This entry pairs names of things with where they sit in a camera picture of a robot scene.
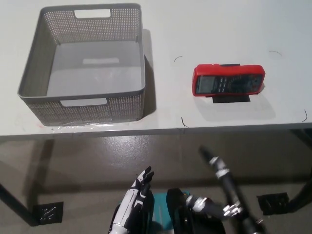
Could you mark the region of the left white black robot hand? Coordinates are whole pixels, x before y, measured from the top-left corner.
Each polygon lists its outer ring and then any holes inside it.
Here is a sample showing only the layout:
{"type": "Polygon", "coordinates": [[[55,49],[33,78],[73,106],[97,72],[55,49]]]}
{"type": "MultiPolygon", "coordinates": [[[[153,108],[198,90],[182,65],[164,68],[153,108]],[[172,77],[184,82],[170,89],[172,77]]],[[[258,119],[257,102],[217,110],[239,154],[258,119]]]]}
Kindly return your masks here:
{"type": "Polygon", "coordinates": [[[147,200],[153,175],[152,167],[149,166],[136,177],[116,210],[108,233],[128,234],[130,232],[134,220],[147,200]]]}

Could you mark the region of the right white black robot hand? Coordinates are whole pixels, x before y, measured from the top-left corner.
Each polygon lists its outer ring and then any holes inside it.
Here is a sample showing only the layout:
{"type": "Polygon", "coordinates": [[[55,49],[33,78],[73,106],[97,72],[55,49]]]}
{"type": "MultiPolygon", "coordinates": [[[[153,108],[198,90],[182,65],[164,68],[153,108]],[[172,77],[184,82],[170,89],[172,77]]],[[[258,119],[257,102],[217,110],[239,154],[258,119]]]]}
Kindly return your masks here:
{"type": "Polygon", "coordinates": [[[218,156],[214,156],[206,147],[200,146],[199,153],[202,156],[203,160],[213,168],[215,176],[217,179],[221,179],[225,175],[227,175],[230,170],[224,163],[223,159],[218,156]]]}

